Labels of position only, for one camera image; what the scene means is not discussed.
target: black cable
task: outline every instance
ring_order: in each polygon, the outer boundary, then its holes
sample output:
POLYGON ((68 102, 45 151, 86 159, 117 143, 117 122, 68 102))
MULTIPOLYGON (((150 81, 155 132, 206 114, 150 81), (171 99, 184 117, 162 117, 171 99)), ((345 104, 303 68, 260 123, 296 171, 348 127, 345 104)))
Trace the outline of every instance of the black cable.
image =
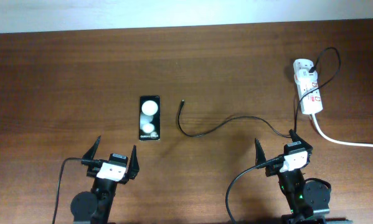
POLYGON ((54 212, 54 217, 52 219, 52 224, 55 223, 56 219, 56 213, 57 213, 57 207, 59 206, 59 190, 60 190, 60 181, 62 180, 62 175, 63 175, 63 170, 64 170, 64 165, 66 164, 67 161, 83 161, 81 158, 74 158, 70 157, 67 158, 63 161, 62 166, 60 168, 60 173, 59 173, 59 181, 57 183, 57 191, 56 191, 56 202, 55 202, 55 212, 54 212))
POLYGON ((247 172, 250 172, 251 170, 254 170, 254 169, 260 169, 262 167, 266 167, 274 162, 277 162, 281 159, 281 157, 275 157, 273 159, 270 159, 266 162, 264 162, 263 164, 259 164, 259 165, 255 165, 253 167, 250 167, 248 168, 247 170, 241 172, 238 176, 236 176, 234 178, 233 181, 231 181, 231 183, 229 184, 229 187, 228 187, 228 190, 226 191, 226 196, 225 196, 225 204, 226 204, 226 211, 228 211, 228 215, 232 221, 233 224, 237 224, 235 218, 233 217, 232 215, 232 212, 230 212, 230 208, 229 208, 229 193, 230 193, 230 189, 232 189, 232 186, 234 185, 234 183, 236 182, 236 180, 238 180, 239 178, 241 178, 244 174, 246 174, 247 172))
POLYGON ((325 51, 327 50, 334 50, 337 54, 337 58, 338 58, 338 69, 336 70, 336 72, 334 73, 334 75, 328 80, 326 81, 325 83, 323 83, 322 85, 320 85, 319 87, 317 87, 316 89, 313 89, 307 93, 305 93, 303 95, 303 97, 301 97, 300 101, 298 102, 297 104, 297 109, 296 109, 296 113, 295 113, 295 116, 294 116, 294 132, 297 133, 297 116, 298 116, 298 110, 299 108, 301 107, 301 102, 303 101, 304 97, 306 97, 308 94, 324 87, 325 85, 327 85, 331 80, 333 80, 333 78, 340 72, 340 69, 341 69, 341 57, 340 57, 340 53, 338 52, 337 48, 335 47, 327 47, 325 48, 324 50, 322 50, 322 52, 319 54, 318 58, 316 59, 316 62, 315 62, 315 65, 309 70, 310 73, 313 73, 315 70, 316 70, 316 66, 318 65, 319 63, 319 60, 321 59, 322 55, 325 53, 325 51))
POLYGON ((178 111, 178 119, 177 119, 177 122, 178 122, 178 128, 179 130, 181 130, 181 133, 183 133, 184 135, 186 135, 187 137, 201 137, 201 136, 205 136, 206 134, 209 134, 217 129, 219 129, 220 127, 222 127, 223 125, 225 125, 226 123, 230 122, 230 121, 233 121, 233 120, 236 120, 236 119, 257 119, 257 120, 260 120, 260 121, 263 121, 265 124, 267 124, 269 126, 269 128, 272 129, 272 131, 274 131, 277 135, 283 137, 283 138, 290 138, 290 136, 287 136, 287 135, 284 135, 284 134, 281 134, 279 133, 275 128, 272 127, 272 125, 270 123, 268 123, 268 121, 265 121, 264 119, 262 118, 259 118, 259 117, 256 117, 256 116, 238 116, 238 117, 233 117, 233 118, 229 118, 227 120, 225 120, 224 122, 220 123, 218 126, 216 126, 215 128, 211 129, 211 130, 208 130, 208 131, 205 131, 203 133, 199 133, 199 134, 187 134, 182 128, 181 128, 181 124, 179 122, 180 118, 181 118, 181 111, 182 111, 182 108, 184 107, 184 104, 185 104, 185 100, 182 100, 181 101, 181 104, 179 105, 179 111, 178 111))

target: white cable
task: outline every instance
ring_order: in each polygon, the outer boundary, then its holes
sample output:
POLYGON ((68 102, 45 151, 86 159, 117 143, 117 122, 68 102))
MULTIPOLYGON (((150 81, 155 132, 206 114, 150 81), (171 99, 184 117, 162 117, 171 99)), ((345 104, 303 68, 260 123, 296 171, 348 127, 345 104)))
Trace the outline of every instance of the white cable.
POLYGON ((318 121, 316 120, 315 114, 311 114, 311 117, 313 119, 313 123, 315 124, 316 130, 318 130, 318 133, 322 135, 326 140, 337 143, 337 144, 343 144, 347 146, 362 146, 362 147, 373 147, 373 144, 366 144, 366 143, 353 143, 353 142, 343 142, 343 141, 338 141, 331 139, 327 137, 325 134, 323 134, 322 130, 319 128, 318 121))

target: power cord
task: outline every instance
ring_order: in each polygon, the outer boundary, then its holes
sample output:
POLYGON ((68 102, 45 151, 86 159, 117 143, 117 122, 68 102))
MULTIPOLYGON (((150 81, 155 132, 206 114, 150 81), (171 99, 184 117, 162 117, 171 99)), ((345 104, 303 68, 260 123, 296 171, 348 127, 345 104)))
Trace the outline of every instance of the power cord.
POLYGON ((336 52, 336 55, 337 55, 337 58, 338 58, 338 68, 336 70, 336 72, 334 73, 334 75, 328 80, 326 81, 325 83, 323 83, 322 85, 320 85, 319 87, 305 93, 300 101, 298 102, 297 104, 297 109, 296 109, 296 113, 295 113, 295 116, 294 116, 294 132, 297 133, 297 116, 298 116, 298 110, 299 108, 301 107, 301 102, 303 101, 304 97, 306 97, 307 95, 309 95, 310 93, 313 93, 314 91, 324 87, 325 85, 327 85, 331 80, 333 80, 333 78, 340 72, 340 69, 341 69, 341 57, 340 57, 340 53, 338 52, 337 48, 335 47, 327 47, 325 48, 324 50, 322 50, 322 52, 319 54, 318 58, 316 59, 316 62, 315 62, 315 65, 309 70, 310 73, 313 73, 315 70, 316 70, 316 66, 318 65, 321 57, 323 56, 323 54, 327 51, 327 50, 334 50, 336 52))
POLYGON ((251 170, 254 170, 254 169, 260 169, 260 168, 263 168, 263 167, 266 167, 266 166, 269 166, 270 164, 274 163, 274 162, 277 162, 279 161, 281 158, 280 157, 275 157, 273 159, 270 159, 266 162, 264 162, 263 164, 259 164, 259 165, 255 165, 253 167, 250 167, 248 168, 247 170, 241 172, 238 176, 236 176, 234 178, 233 181, 231 181, 231 183, 229 184, 229 187, 228 187, 228 190, 226 191, 226 196, 225 196, 225 204, 226 204, 226 211, 228 211, 228 214, 229 214, 229 217, 230 217, 230 220, 232 221, 233 224, 237 224, 234 216, 232 215, 232 212, 230 211, 230 208, 229 208, 229 193, 230 193, 230 190, 232 189, 233 185, 235 184, 236 180, 238 180, 239 178, 241 178, 244 174, 250 172, 251 170))
POLYGON ((321 128, 319 127, 319 124, 318 124, 318 121, 316 120, 316 116, 315 116, 315 114, 311 114, 311 117, 312 117, 312 120, 313 120, 313 123, 314 123, 314 125, 315 125, 316 130, 318 130, 318 133, 319 133, 323 138, 325 138, 325 139, 328 140, 328 141, 331 141, 331 142, 333 142, 333 143, 337 143, 337 144, 347 145, 347 146, 373 147, 373 144, 344 142, 344 141, 338 141, 338 140, 334 140, 334 139, 332 139, 332 138, 329 138, 329 137, 327 137, 327 135, 325 135, 325 134, 322 132, 321 128))
POLYGON ((89 159, 81 159, 81 158, 75 158, 75 157, 70 157, 67 158, 63 161, 62 166, 60 168, 59 172, 59 181, 57 182, 57 191, 56 191, 56 201, 55 201, 55 211, 54 211, 54 217, 52 219, 52 224, 55 223, 56 220, 56 213, 57 213, 57 207, 59 206, 59 190, 60 190, 60 181, 62 180, 62 175, 63 175, 63 170, 64 170, 64 165, 66 165, 67 161, 82 161, 86 165, 93 165, 93 164, 99 164, 100 161, 94 161, 94 160, 89 160, 89 159))
POLYGON ((206 134, 209 134, 209 133, 211 133, 211 132, 219 129, 220 127, 222 127, 223 125, 227 124, 228 122, 231 122, 231 121, 236 120, 236 119, 257 119, 257 120, 263 121, 265 124, 267 124, 269 126, 269 128, 272 129, 272 131, 274 131, 277 135, 279 135, 279 136, 281 136, 283 138, 290 138, 290 136, 287 136, 287 135, 284 135, 284 134, 281 134, 280 132, 278 132, 274 127, 272 127, 272 125, 268 121, 265 121, 264 119, 256 117, 256 116, 237 116, 237 117, 229 118, 229 119, 227 119, 224 122, 220 123, 218 126, 216 126, 215 128, 213 128, 211 130, 208 130, 208 131, 205 131, 205 132, 199 133, 199 134, 187 134, 182 129, 181 124, 179 122, 179 120, 181 119, 181 111, 182 111, 182 108, 184 107, 184 105, 185 105, 185 100, 182 100, 181 104, 179 105, 179 111, 178 111, 178 115, 177 115, 177 123, 178 123, 179 130, 181 130, 181 133, 183 133, 187 137, 194 138, 194 137, 205 136, 206 134))

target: wooden table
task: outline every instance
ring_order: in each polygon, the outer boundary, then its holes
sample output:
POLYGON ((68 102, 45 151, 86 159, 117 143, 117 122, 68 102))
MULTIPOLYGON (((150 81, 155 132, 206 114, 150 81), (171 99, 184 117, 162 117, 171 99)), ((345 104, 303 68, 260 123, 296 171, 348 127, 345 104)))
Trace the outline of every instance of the wooden table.
MULTIPOLYGON (((57 177, 66 157, 80 157, 102 135, 97 159, 129 156, 141 171, 119 185, 110 221, 225 223, 225 191, 254 165, 254 138, 268 158, 289 143, 259 121, 238 120, 203 138, 183 136, 249 114, 287 133, 296 87, 292 63, 325 47, 342 57, 338 77, 321 91, 322 130, 335 139, 373 142, 373 20, 288 22, 157 29, 0 35, 0 223, 50 223, 57 177), (161 96, 161 140, 138 140, 141 95, 161 96)), ((337 65, 326 53, 320 78, 337 65)), ((307 116, 298 134, 314 151, 305 177, 333 185, 328 217, 373 223, 373 148, 333 144, 307 116)), ((73 197, 93 179, 66 166, 57 223, 71 223, 73 197)), ((289 213, 277 177, 246 174, 230 194, 238 220, 289 213)))

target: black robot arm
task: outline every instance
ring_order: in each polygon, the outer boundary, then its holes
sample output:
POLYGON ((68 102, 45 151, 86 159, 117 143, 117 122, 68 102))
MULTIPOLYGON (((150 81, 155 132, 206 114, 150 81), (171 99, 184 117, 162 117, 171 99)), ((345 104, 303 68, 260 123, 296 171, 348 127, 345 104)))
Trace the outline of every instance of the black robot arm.
MULTIPOLYGON (((301 169, 309 164, 312 146, 290 130, 292 143, 284 146, 284 153, 275 162, 265 166, 267 177, 277 175, 279 187, 285 195, 291 214, 283 215, 284 224, 333 223, 326 222, 324 215, 330 212, 331 185, 321 179, 304 179, 301 169)), ((260 142, 255 140, 256 165, 267 162, 260 142)))
POLYGON ((130 179, 135 179, 139 172, 136 146, 133 147, 128 170, 126 170, 128 163, 126 156, 111 154, 108 161, 93 160, 99 142, 100 136, 82 157, 88 161, 96 161, 95 163, 82 162, 83 165, 88 166, 87 176, 95 180, 90 192, 81 192, 72 200, 70 209, 74 216, 74 224, 106 224, 117 184, 126 184, 130 179))

